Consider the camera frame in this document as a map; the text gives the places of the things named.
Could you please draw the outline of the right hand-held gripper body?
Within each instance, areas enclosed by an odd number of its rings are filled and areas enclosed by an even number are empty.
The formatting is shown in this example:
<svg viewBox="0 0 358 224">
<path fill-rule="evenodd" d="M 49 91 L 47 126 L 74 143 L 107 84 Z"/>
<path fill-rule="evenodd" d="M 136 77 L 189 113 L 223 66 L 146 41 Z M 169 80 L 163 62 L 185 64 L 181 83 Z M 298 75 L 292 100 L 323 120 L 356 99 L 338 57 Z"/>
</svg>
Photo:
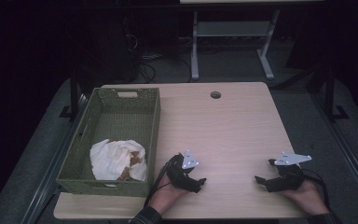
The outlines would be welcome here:
<svg viewBox="0 0 358 224">
<path fill-rule="evenodd" d="M 268 180 L 268 192 L 278 192 L 288 189 L 298 189 L 303 182 L 303 172 L 299 166 L 301 162 L 311 161 L 310 155 L 282 152 L 276 160 L 279 177 Z"/>
</svg>

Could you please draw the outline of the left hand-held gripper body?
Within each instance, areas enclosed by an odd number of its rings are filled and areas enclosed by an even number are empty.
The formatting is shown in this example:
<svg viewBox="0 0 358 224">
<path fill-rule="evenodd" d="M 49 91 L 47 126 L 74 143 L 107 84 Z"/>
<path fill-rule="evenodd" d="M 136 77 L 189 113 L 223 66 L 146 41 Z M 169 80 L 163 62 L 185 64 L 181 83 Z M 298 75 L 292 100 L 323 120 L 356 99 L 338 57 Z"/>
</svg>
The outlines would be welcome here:
<svg viewBox="0 0 358 224">
<path fill-rule="evenodd" d="M 192 186 L 200 185 L 199 180 L 189 176 L 189 173 L 199 164 L 187 150 L 185 154 L 178 153 L 167 162 L 166 174 L 176 188 L 190 191 Z"/>
</svg>

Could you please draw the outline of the white cloth with brown print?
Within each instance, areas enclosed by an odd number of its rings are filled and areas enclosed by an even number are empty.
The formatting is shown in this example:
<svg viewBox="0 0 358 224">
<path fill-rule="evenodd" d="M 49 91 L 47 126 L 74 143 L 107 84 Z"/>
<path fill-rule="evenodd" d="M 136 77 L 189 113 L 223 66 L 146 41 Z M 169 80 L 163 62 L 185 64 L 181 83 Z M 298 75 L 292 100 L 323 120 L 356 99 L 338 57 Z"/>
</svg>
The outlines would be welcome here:
<svg viewBox="0 0 358 224">
<path fill-rule="evenodd" d="M 89 158 L 97 180 L 146 181 L 145 148 L 133 140 L 105 139 L 91 147 Z"/>
</svg>

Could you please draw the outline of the green woven basket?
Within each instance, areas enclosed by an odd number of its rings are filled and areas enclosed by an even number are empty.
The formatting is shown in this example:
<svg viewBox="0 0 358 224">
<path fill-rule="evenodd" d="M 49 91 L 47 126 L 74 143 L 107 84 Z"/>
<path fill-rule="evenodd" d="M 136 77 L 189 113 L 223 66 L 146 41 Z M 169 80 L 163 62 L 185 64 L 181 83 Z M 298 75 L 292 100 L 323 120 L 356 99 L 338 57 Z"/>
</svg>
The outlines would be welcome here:
<svg viewBox="0 0 358 224">
<path fill-rule="evenodd" d="M 74 194 L 146 196 L 154 183 L 159 118 L 157 88 L 96 88 L 78 124 L 57 182 Z M 103 140 L 133 140 L 144 147 L 145 180 L 96 179 L 90 150 Z"/>
</svg>

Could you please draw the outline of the person's left hand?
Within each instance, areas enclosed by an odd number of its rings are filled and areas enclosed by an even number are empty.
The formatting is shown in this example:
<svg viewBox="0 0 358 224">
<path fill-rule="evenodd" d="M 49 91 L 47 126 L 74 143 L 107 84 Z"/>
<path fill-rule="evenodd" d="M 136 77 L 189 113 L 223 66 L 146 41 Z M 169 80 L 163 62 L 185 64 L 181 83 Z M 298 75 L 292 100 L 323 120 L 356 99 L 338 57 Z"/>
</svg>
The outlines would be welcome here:
<svg viewBox="0 0 358 224">
<path fill-rule="evenodd" d="M 152 195 L 148 206 L 154 208 L 160 215 L 166 213 L 176 201 L 187 194 L 184 189 L 176 188 L 170 179 L 164 175 L 159 183 L 158 190 Z"/>
</svg>

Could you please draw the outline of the person's right hand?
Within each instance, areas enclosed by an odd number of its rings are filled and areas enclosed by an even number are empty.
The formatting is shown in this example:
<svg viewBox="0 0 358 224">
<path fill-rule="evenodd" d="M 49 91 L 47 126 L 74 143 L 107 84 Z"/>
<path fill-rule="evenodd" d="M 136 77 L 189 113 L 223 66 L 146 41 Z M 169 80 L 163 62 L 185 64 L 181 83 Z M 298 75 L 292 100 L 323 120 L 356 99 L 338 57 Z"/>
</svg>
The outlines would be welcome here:
<svg viewBox="0 0 358 224">
<path fill-rule="evenodd" d="M 292 200 L 302 211 L 311 215 L 319 216 L 329 213 L 315 185 L 305 180 L 296 190 L 284 190 L 282 195 Z"/>
</svg>

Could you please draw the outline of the black metal stand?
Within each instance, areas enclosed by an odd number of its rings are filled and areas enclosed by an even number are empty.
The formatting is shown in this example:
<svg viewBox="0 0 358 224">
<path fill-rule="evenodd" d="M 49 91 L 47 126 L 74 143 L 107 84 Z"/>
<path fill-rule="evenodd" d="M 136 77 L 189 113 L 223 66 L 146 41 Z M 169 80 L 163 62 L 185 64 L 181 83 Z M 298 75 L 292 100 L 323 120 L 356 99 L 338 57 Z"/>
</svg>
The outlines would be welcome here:
<svg viewBox="0 0 358 224">
<path fill-rule="evenodd" d="M 66 105 L 60 114 L 60 118 L 66 118 L 74 121 L 79 113 L 80 87 L 78 85 L 77 71 L 73 69 L 70 77 L 70 104 Z"/>
<path fill-rule="evenodd" d="M 331 66 L 326 70 L 324 113 L 331 122 L 337 119 L 348 119 L 349 116 L 341 105 L 334 105 L 335 75 Z"/>
</svg>

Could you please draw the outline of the grey metal desk frame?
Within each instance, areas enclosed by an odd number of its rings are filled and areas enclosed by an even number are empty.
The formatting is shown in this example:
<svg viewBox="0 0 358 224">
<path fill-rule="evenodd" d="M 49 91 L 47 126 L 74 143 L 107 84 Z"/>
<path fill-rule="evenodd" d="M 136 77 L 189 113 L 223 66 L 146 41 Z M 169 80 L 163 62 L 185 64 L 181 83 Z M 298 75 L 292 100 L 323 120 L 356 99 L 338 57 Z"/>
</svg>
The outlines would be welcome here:
<svg viewBox="0 0 358 224">
<path fill-rule="evenodd" d="M 258 60 L 265 77 L 274 79 L 273 71 L 267 57 L 269 45 L 273 37 L 278 19 L 283 10 L 294 7 L 320 4 L 324 0 L 179 0 L 180 7 L 190 7 L 193 13 L 192 48 L 190 54 L 191 79 L 200 78 L 198 40 L 200 37 L 263 37 L 264 44 L 256 50 Z M 246 19 L 235 21 L 203 21 L 200 19 L 202 10 L 249 11 L 270 10 L 268 19 Z"/>
</svg>

